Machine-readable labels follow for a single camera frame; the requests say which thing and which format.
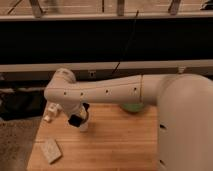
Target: metal bar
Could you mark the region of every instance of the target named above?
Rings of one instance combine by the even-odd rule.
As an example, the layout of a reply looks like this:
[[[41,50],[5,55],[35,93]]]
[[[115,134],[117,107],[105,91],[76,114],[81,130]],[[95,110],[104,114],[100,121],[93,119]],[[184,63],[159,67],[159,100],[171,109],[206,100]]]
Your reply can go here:
[[[125,0],[117,0],[117,14],[118,16],[124,16],[124,7],[125,7]]]
[[[33,15],[36,18],[41,18],[43,15],[43,11],[40,7],[38,0],[29,0],[29,1],[30,1],[30,5],[32,7]]]
[[[176,15],[179,10],[181,0],[172,0],[171,5],[169,6],[168,12],[171,15]]]
[[[120,20],[132,19],[135,13],[126,13],[119,17],[117,14],[45,14],[42,18],[35,18],[33,15],[0,15],[1,21],[55,21],[55,20]],[[213,11],[179,12],[171,16],[168,12],[142,13],[138,14],[138,19],[174,19],[174,18],[213,18]]]

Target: railing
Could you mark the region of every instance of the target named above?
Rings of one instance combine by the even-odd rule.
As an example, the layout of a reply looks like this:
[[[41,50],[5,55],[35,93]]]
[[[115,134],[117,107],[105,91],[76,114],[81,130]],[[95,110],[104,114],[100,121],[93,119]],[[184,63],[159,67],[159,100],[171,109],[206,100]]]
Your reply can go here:
[[[141,18],[211,17],[211,1],[1,0],[0,19],[125,18],[132,17],[137,12]]]

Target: small white object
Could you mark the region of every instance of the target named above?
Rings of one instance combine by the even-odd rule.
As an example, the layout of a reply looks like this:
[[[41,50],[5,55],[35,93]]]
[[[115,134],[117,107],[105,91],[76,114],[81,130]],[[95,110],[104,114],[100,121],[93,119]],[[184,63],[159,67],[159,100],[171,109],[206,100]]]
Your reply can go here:
[[[47,139],[41,146],[42,152],[49,164],[59,159],[62,153],[54,139]]]
[[[61,105],[56,103],[50,103],[50,105],[47,108],[48,112],[53,113],[53,115],[56,117],[62,110]]]
[[[50,115],[45,115],[45,116],[44,116],[44,120],[45,120],[46,122],[51,122],[51,121],[52,121]]]

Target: wooden board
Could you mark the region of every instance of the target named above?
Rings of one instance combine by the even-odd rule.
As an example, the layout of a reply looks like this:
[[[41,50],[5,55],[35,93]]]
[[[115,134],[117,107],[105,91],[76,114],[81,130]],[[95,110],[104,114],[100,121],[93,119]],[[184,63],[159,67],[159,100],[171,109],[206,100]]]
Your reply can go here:
[[[86,133],[68,125],[63,113],[51,124],[41,122],[28,171],[156,171],[155,107],[130,114],[118,105],[92,104]],[[41,151],[47,138],[56,139],[63,157],[49,165]]]

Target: black cable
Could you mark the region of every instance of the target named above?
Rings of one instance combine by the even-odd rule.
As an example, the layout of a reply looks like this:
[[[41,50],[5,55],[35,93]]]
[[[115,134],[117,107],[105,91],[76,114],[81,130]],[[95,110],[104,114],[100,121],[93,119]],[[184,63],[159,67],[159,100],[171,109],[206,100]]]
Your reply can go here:
[[[11,14],[11,12],[18,6],[18,4],[20,4],[22,2],[22,0],[17,0],[17,1],[13,1],[12,2],[12,7],[9,9],[9,11],[7,12],[7,14]]]
[[[135,18],[134,18],[134,23],[133,23],[132,32],[131,32],[131,34],[130,34],[130,36],[129,36],[129,39],[128,39],[128,41],[127,41],[127,44],[126,44],[126,46],[125,46],[125,49],[124,49],[123,54],[122,54],[122,57],[121,57],[120,60],[118,61],[118,64],[116,65],[115,69],[114,69],[114,70],[112,71],[112,73],[110,74],[110,77],[112,77],[112,76],[115,74],[115,72],[118,70],[118,67],[119,67],[119,65],[121,64],[121,61],[125,58],[126,53],[127,53],[128,50],[129,50],[129,47],[130,47],[130,45],[131,45],[131,43],[132,43],[132,40],[133,40],[133,38],[134,38],[134,35],[135,35],[135,28],[136,28],[136,22],[137,22],[137,19],[138,19],[138,14],[139,14],[139,10],[137,10],[137,12],[136,12],[136,15],[135,15]]]

